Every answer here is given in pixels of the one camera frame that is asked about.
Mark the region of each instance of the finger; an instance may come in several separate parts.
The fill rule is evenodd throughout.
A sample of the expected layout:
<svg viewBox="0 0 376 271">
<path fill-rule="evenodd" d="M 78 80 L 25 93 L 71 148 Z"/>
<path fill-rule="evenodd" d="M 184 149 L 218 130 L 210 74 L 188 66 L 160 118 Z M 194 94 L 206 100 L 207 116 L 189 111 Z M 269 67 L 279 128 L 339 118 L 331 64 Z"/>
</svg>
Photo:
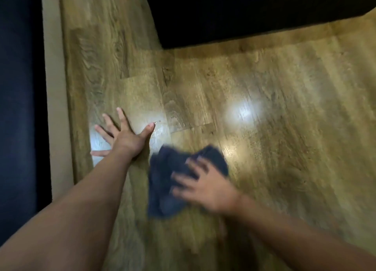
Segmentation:
<svg viewBox="0 0 376 271">
<path fill-rule="evenodd" d="M 94 125 L 94 129 L 96 132 L 98 132 L 104 140 L 110 145 L 114 143 L 114 138 L 111 137 L 101 126 L 99 125 Z"/>
<path fill-rule="evenodd" d="M 90 152 L 90 154 L 91 154 L 92 156 L 105 157 L 105 156 L 107 156 L 110 152 L 111 152 L 111 150 L 92 150 L 92 151 Z"/>
<path fill-rule="evenodd" d="M 183 174 L 172 173 L 172 178 L 187 188 L 195 188 L 197 181 Z"/>
<path fill-rule="evenodd" d="M 103 114 L 102 116 L 105 119 L 107 130 L 110 131 L 114 137 L 116 137 L 119 134 L 119 130 L 112 122 L 112 119 L 107 114 Z"/>
<path fill-rule="evenodd" d="M 144 130 L 139 134 L 142 138 L 146 139 L 150 133 L 153 132 L 155 128 L 155 123 L 154 122 L 151 122 L 149 123 L 145 128 Z"/>
<path fill-rule="evenodd" d="M 199 162 L 200 164 L 204 165 L 204 167 L 206 167 L 208 169 L 210 169 L 211 167 L 214 166 L 208 159 L 206 159 L 204 157 L 201 157 L 201 156 L 199 156 L 197 158 L 197 162 Z"/>
<path fill-rule="evenodd" d="M 124 111 L 120 107 L 117 107 L 116 110 L 118 112 L 119 119 L 120 119 L 120 129 L 129 130 L 128 121 L 127 121 L 127 118 L 125 117 Z"/>
<path fill-rule="evenodd" d="M 204 169 L 200 167 L 194 160 L 188 158 L 185 162 L 187 166 L 200 178 L 201 176 L 206 175 Z"/>
<path fill-rule="evenodd" d="M 195 202 L 195 194 L 190 190 L 175 187 L 172 189 L 172 194 L 185 201 Z"/>
</svg>

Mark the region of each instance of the left hand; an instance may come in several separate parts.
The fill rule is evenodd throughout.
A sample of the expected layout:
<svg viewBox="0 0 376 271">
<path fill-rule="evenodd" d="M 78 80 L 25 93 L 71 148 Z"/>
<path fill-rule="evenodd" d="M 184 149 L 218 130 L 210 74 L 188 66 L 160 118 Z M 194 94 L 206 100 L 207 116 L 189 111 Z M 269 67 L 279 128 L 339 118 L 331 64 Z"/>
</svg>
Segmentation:
<svg viewBox="0 0 376 271">
<path fill-rule="evenodd" d="M 155 123 L 149 123 L 140 134 L 134 134 L 129 126 L 124 112 L 121 108 L 116 108 L 120 118 L 120 131 L 112 122 L 107 114 L 103 114 L 106 122 L 106 129 L 112 134 L 107 133 L 101 126 L 96 125 L 95 130 L 111 145 L 110 150 L 91 151 L 92 156 L 107 156 L 111 151 L 119 151 L 129 155 L 131 158 L 137 156 L 144 148 L 146 138 L 153 132 Z"/>
</svg>

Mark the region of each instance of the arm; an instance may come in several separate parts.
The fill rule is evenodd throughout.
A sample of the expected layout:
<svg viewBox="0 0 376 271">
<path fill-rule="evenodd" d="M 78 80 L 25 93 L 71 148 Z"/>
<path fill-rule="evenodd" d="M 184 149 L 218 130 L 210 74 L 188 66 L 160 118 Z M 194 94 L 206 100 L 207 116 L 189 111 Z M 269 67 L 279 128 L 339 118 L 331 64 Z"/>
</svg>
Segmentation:
<svg viewBox="0 0 376 271">
<path fill-rule="evenodd" d="M 134 156 L 153 131 L 149 124 L 133 134 L 121 109 L 121 131 L 108 115 L 107 129 L 96 130 L 112 150 L 63 198 L 33 217 L 0 248 L 0 270 L 100 270 L 107 252 L 126 174 Z"/>
<path fill-rule="evenodd" d="M 299 271 L 374 270 L 376 258 L 331 235 L 308 226 L 300 219 L 280 215 L 261 207 L 242 195 L 208 160 L 187 164 L 195 171 L 196 181 L 185 175 L 173 175 L 186 188 L 173 193 L 206 209 L 231 216 L 275 251 L 290 267 Z"/>
</svg>

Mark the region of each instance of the forearm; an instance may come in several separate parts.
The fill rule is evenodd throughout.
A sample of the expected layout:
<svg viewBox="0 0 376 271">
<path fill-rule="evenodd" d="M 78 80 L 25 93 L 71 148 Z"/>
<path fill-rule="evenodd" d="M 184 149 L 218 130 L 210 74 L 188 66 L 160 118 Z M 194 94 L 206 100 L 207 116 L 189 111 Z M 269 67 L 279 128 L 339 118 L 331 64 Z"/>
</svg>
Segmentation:
<svg viewBox="0 0 376 271">
<path fill-rule="evenodd" d="M 121 153 L 109 154 L 63 198 L 36 215 L 2 246 L 0 269 L 18 269 L 17 264 L 38 270 L 100 269 L 130 160 Z"/>
<path fill-rule="evenodd" d="M 358 271 L 376 266 L 371 254 L 314 229 L 300 219 L 261 207 L 247 196 L 239 197 L 233 216 L 295 270 Z"/>
</svg>

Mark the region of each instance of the dark upholstery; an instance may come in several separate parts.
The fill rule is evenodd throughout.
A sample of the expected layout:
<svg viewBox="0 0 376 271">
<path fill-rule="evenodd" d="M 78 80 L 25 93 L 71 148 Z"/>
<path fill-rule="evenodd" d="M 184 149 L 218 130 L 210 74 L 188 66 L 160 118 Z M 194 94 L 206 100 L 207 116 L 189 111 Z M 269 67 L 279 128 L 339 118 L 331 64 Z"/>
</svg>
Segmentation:
<svg viewBox="0 0 376 271">
<path fill-rule="evenodd" d="M 164 48 L 365 14 L 376 0 L 148 0 Z"/>
<path fill-rule="evenodd" d="M 51 202 L 41 0 L 0 0 L 0 245 Z"/>
</svg>

